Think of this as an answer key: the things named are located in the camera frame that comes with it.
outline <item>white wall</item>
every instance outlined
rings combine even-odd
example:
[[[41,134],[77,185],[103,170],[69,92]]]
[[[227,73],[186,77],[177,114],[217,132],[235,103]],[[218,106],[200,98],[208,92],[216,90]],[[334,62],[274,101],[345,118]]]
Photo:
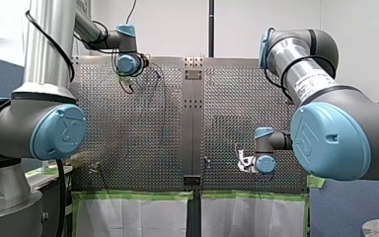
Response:
[[[134,0],[92,0],[94,20],[124,24]],[[138,0],[130,24],[138,50],[156,56],[207,55],[207,0]]]
[[[319,0],[216,0],[216,57],[258,58],[262,34],[319,29]]]
[[[0,59],[23,66],[29,22],[25,13],[31,0],[0,0]],[[81,44],[73,45],[73,54],[88,54]]]
[[[379,101],[379,1],[323,0],[322,30],[337,42],[337,80]]]

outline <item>black pole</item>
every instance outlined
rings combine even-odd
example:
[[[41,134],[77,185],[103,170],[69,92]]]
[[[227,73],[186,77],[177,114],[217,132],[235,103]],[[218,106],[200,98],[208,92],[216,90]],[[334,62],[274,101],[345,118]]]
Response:
[[[210,1],[208,13],[208,57],[214,57],[214,0]]]

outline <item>pegboard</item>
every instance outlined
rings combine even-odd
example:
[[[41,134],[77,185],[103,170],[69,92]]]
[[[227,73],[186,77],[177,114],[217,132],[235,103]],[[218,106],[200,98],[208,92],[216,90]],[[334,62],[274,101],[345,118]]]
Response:
[[[75,190],[183,189],[183,70],[178,60],[153,62],[159,64],[133,79],[129,95],[109,56],[76,58],[71,90],[88,124],[76,155],[82,164],[75,171]]]
[[[152,58],[157,65],[134,79],[134,94],[128,95],[109,56],[76,58],[71,87],[88,129],[74,189],[181,191],[184,175],[194,174],[201,175],[203,190],[306,193],[306,173],[291,151],[275,153],[273,176],[237,167],[234,144],[253,155],[255,129],[288,130],[294,110],[266,81],[258,61],[189,60]],[[189,70],[202,75],[189,80]]]
[[[275,152],[273,175],[240,172],[235,165],[238,162],[235,143],[244,148],[246,156],[254,155],[255,129],[271,126],[276,131],[286,131],[294,110],[280,89],[266,81],[258,61],[206,58],[204,72],[204,129],[200,159],[210,162],[201,164],[203,188],[307,193],[306,173],[292,151]]]

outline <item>white cloth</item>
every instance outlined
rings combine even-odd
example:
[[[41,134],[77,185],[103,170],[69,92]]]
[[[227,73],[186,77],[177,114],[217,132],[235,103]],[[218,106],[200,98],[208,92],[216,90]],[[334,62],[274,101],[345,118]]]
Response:
[[[303,237],[305,201],[203,199],[203,237]]]
[[[83,200],[76,236],[185,237],[187,200]]]

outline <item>blue joint cap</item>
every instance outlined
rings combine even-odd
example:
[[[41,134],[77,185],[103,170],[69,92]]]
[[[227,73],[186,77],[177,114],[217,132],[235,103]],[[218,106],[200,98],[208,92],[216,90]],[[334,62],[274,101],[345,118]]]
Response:
[[[257,129],[255,129],[255,139],[267,136],[273,134],[273,128],[267,127],[267,126],[260,126]]]
[[[134,28],[133,25],[120,24],[116,26],[115,30],[129,37],[134,37],[134,38],[136,37],[136,29]]]
[[[49,111],[36,125],[30,150],[39,160],[65,159],[81,144],[86,130],[82,110],[75,105],[61,105]]]
[[[132,75],[136,73],[140,67],[140,62],[131,55],[125,54],[116,61],[118,71],[124,75]]]
[[[269,155],[262,155],[255,162],[255,168],[265,175],[272,174],[275,171],[275,166],[275,160]]]
[[[371,150],[361,126],[344,110],[327,103],[299,108],[291,121],[293,150],[311,174],[339,181],[360,179]]]
[[[260,46],[260,69],[265,68],[265,59],[266,59],[266,51],[265,48],[268,44],[266,39],[269,39],[272,36],[273,31],[270,33],[269,37],[267,35],[267,31],[263,33],[263,37],[261,38],[261,46]]]

